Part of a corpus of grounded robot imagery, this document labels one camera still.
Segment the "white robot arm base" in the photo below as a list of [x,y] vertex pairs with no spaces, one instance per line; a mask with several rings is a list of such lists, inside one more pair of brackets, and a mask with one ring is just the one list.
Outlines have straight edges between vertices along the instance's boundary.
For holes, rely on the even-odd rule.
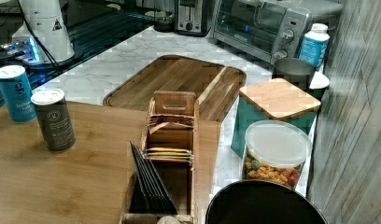
[[12,36],[13,41],[30,43],[25,63],[39,65],[63,63],[75,52],[64,25],[59,0],[19,0],[23,25]]

